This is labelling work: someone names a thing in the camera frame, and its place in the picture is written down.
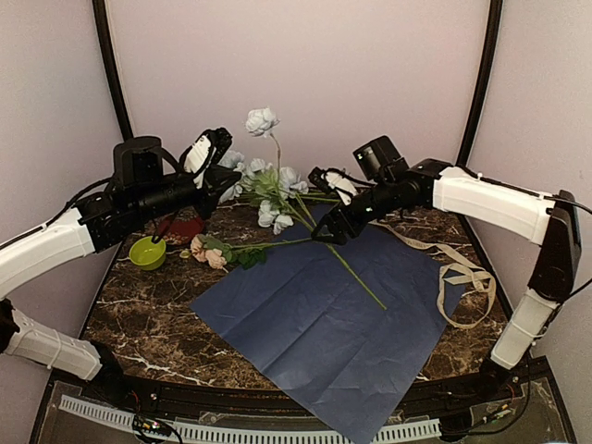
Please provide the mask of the pink fake flower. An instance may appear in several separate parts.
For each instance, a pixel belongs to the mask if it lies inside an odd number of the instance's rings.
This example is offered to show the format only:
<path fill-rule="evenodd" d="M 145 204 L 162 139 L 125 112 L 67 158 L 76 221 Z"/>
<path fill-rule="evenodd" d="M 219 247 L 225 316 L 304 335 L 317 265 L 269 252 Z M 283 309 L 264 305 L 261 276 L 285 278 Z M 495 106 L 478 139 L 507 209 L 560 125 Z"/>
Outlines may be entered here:
<path fill-rule="evenodd" d="M 307 192 L 297 191 L 296 194 L 305 201 L 336 204 L 342 201 L 341 196 L 336 192 L 324 193 L 317 189 L 309 189 Z"/>

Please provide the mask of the blue wrapping paper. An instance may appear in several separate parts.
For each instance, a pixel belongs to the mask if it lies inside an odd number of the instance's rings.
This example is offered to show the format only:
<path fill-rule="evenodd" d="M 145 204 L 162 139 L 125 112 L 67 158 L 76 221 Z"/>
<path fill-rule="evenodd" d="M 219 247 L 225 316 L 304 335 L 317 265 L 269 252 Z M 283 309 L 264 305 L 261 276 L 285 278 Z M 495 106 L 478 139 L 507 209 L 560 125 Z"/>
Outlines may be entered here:
<path fill-rule="evenodd" d="M 192 310 L 303 408 L 355 443 L 372 441 L 447 325 L 440 265 L 374 226 L 335 246 L 379 307 L 324 243 L 272 249 L 238 268 Z M 452 315 L 463 287 L 446 288 Z"/>

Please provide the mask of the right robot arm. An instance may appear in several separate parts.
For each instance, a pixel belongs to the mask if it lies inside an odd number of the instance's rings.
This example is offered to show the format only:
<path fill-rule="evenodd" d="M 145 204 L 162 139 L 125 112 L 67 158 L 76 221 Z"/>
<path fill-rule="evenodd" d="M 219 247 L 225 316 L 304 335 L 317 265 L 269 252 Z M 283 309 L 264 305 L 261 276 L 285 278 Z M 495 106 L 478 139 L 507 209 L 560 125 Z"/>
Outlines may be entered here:
<path fill-rule="evenodd" d="M 472 382 L 472 392 L 479 400 L 494 400 L 508 385 L 505 370 L 522 360 L 576 293 L 582 244 L 574 197 L 567 191 L 552 194 L 515 187 L 436 159 L 415 166 L 397 160 L 390 166 L 370 168 L 367 177 L 371 186 L 359 191 L 355 179 L 343 171 L 312 170 L 309 180 L 316 188 L 334 191 L 340 198 L 319 220 L 314 240 L 343 245 L 389 213 L 426 208 L 504 230 L 537 250 L 524 294 L 516 300 L 490 352 L 494 365 Z"/>

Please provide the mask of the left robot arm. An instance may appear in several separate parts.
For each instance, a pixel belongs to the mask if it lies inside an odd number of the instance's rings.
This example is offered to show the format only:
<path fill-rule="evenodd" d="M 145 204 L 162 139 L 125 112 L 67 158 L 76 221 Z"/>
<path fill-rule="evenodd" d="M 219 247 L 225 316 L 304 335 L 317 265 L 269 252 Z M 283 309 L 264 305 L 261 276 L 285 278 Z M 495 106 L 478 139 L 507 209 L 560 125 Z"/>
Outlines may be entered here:
<path fill-rule="evenodd" d="M 1 351 L 56 368 L 86 381 L 111 403 L 130 396 L 130 382 L 108 351 L 32 320 L 7 298 L 13 290 L 75 259 L 100 253 L 160 216 L 193 206 L 200 218 L 215 211 L 220 196 L 241 175 L 210 166 L 200 179 L 168 174 L 127 188 L 116 184 L 71 203 L 56 221 L 35 228 L 1 248 Z"/>

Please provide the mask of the light blue fake flower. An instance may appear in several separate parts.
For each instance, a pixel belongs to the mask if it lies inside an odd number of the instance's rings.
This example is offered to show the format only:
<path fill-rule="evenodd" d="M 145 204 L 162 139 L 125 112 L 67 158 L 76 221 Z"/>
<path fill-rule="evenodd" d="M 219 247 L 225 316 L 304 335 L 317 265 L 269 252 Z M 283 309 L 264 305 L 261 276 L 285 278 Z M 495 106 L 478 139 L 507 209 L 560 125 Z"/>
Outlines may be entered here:
<path fill-rule="evenodd" d="M 248 164 L 242 161 L 238 162 L 233 169 L 236 170 L 239 165 L 244 167 L 239 168 L 241 179 L 238 185 L 232 186 L 230 191 L 223 194 L 222 202 L 240 197 L 247 198 L 249 204 L 257 208 L 258 226 L 271 228 L 275 235 L 293 227 L 295 222 L 300 222 L 311 234 L 317 223 L 309 211 L 306 201 L 296 194 L 297 191 L 307 192 L 309 185 L 307 180 L 303 179 L 294 168 L 281 165 L 281 145 L 274 133 L 278 124 L 279 118 L 269 106 L 255 108 L 248 112 L 244 128 L 254 138 L 272 140 L 276 147 L 277 160 L 275 164 L 267 163 L 259 158 L 253 159 Z M 379 300 L 344 257 L 338 253 L 336 247 L 326 245 L 355 281 L 377 302 L 380 308 L 386 310 L 387 306 Z"/>

